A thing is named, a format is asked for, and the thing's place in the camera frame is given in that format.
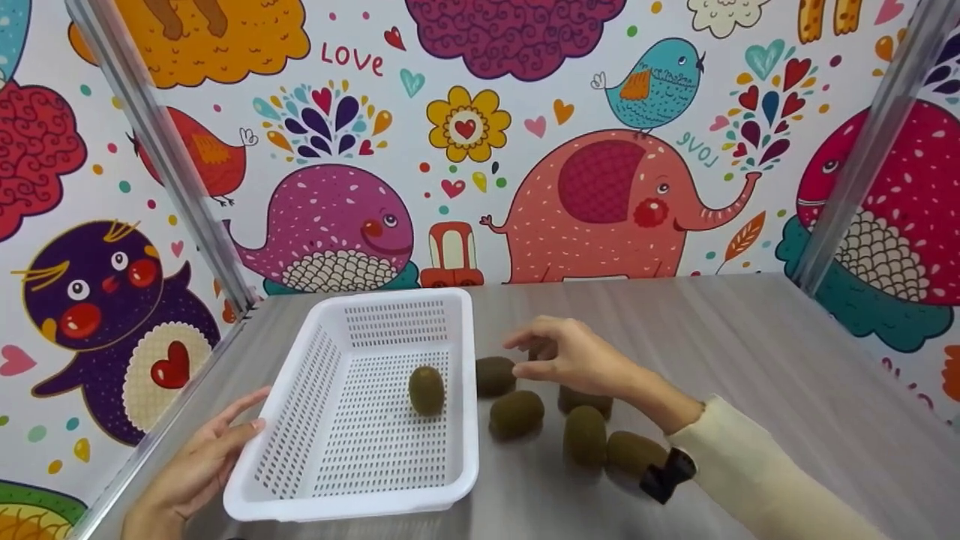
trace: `elephant ear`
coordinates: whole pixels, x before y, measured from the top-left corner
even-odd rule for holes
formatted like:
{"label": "elephant ear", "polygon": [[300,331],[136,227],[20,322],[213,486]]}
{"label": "elephant ear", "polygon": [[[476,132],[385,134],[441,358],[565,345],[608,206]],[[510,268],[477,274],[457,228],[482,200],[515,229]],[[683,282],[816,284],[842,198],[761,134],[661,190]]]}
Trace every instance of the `elephant ear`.
{"label": "elephant ear", "polygon": [[646,151],[626,140],[603,140],[573,153],[560,171],[558,193],[567,213],[585,223],[621,223],[630,214],[630,188]]}

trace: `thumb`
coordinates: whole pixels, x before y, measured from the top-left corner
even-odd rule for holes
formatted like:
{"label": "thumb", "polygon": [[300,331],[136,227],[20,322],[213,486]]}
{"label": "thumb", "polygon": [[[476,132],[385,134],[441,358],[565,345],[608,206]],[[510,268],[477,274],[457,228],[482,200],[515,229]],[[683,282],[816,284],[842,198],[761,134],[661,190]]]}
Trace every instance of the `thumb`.
{"label": "thumb", "polygon": [[252,422],[230,428],[221,437],[210,443],[210,453],[217,458],[239,453],[243,450],[244,445],[263,431],[265,424],[266,422],[262,418],[257,418]]}
{"label": "thumb", "polygon": [[524,362],[514,366],[514,377],[527,380],[553,380],[557,366],[553,360]]}

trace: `kiwi fruit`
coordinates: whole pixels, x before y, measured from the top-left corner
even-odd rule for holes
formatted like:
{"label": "kiwi fruit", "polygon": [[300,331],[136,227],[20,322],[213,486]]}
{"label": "kiwi fruit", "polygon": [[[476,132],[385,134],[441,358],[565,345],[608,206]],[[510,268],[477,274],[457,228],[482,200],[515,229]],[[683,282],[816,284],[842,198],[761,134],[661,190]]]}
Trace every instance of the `kiwi fruit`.
{"label": "kiwi fruit", "polygon": [[490,407],[490,433],[499,441],[522,437],[542,421],[543,401],[530,390],[511,392]]}
{"label": "kiwi fruit", "polygon": [[629,431],[614,431],[607,441],[607,463],[632,479],[640,480],[650,465],[662,467],[669,452],[656,441]]}
{"label": "kiwi fruit", "polygon": [[504,356],[477,360],[477,396],[497,398],[516,389],[514,361]]}
{"label": "kiwi fruit", "polygon": [[421,366],[410,375],[410,403],[423,416],[436,416],[444,410],[444,378],[430,366]]}
{"label": "kiwi fruit", "polygon": [[613,398],[609,396],[591,396],[578,392],[568,386],[560,386],[560,396],[557,398],[557,407],[563,414],[570,412],[581,405],[591,406],[603,415],[604,420],[610,420],[613,410]]}
{"label": "kiwi fruit", "polygon": [[564,454],[581,467],[599,469],[607,462],[607,424],[597,409],[580,405],[564,426]]}

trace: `gray table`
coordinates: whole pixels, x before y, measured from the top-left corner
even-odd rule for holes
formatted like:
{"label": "gray table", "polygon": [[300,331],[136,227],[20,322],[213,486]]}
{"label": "gray table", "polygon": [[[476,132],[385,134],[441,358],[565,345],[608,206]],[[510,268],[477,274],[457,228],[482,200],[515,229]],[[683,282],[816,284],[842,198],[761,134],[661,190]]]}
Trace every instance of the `gray table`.
{"label": "gray table", "polygon": [[[710,393],[757,420],[810,475],[893,538],[956,538],[960,437],[872,362],[783,276],[473,287],[476,350],[500,354],[502,336],[535,314],[577,317],[686,392]],[[132,499],[208,416],[271,382],[306,311],[323,296],[266,301],[228,344],[200,389],[149,439],[98,503],[81,537],[116,538]],[[310,525],[237,524],[219,500],[189,538],[751,538],[695,483],[666,506],[564,465],[557,387],[522,382],[547,405],[524,444],[494,444],[480,406],[480,477],[450,510]],[[651,422],[616,404],[610,430],[661,440]]]}

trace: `white plastic basket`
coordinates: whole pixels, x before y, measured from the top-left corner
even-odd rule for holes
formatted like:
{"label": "white plastic basket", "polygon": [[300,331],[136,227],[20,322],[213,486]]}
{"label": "white plastic basket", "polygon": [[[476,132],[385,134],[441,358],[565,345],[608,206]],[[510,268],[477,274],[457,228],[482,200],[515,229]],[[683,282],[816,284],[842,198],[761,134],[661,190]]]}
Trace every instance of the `white plastic basket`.
{"label": "white plastic basket", "polygon": [[[479,471],[473,309],[463,289],[374,292],[313,307],[224,491],[237,521],[310,522],[444,510]],[[410,374],[444,376],[440,416]]]}

